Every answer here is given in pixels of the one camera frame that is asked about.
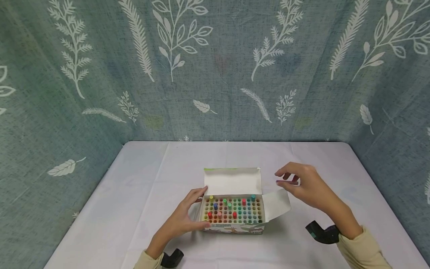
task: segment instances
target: chalk box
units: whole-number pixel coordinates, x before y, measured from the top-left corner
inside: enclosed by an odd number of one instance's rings
[[[205,186],[208,186],[208,190],[204,194],[200,209],[197,212],[197,221],[208,220],[205,214],[208,209],[206,203],[211,195],[214,197],[212,203],[217,198],[248,199],[251,195],[255,195],[256,201],[260,201],[261,208],[261,214],[257,216],[262,220],[260,223],[244,223],[242,219],[242,222],[239,223],[239,220],[236,219],[236,223],[234,223],[233,219],[227,219],[227,223],[211,223],[211,227],[204,230],[206,232],[262,234],[267,222],[291,210],[288,192],[284,189],[268,194],[262,193],[259,167],[205,168],[204,182]]]

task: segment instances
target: open box lid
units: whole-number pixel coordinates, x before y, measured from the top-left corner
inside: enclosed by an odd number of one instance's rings
[[[264,219],[269,222],[291,210],[288,192],[284,189],[263,195]]]
[[[205,168],[206,195],[262,194],[260,168]]]

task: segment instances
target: curtain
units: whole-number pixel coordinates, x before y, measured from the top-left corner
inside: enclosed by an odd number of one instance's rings
[[[0,1],[0,267],[42,268],[131,140],[349,143],[430,262],[429,14],[429,0]]]

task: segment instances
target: left hand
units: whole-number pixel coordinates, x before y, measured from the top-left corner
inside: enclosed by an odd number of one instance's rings
[[[207,186],[204,188],[192,189],[187,194],[163,226],[155,233],[146,250],[146,254],[153,259],[157,259],[163,253],[167,243],[173,238],[181,236],[186,232],[203,230],[211,226],[210,222],[207,221],[192,221],[188,215],[188,210],[191,205],[201,202],[201,197],[203,197],[207,189]]]

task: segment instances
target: white table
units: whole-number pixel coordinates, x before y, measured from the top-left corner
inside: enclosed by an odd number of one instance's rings
[[[289,161],[314,165],[379,242],[393,268],[429,267],[348,144],[336,142],[129,142],[85,204],[46,269],[131,269],[152,235],[190,189],[203,187],[203,168],[261,167],[263,193],[277,190],[275,171]],[[335,245],[306,231],[331,220],[290,195],[292,210],[262,235],[189,233],[170,242],[178,268],[345,269]]]

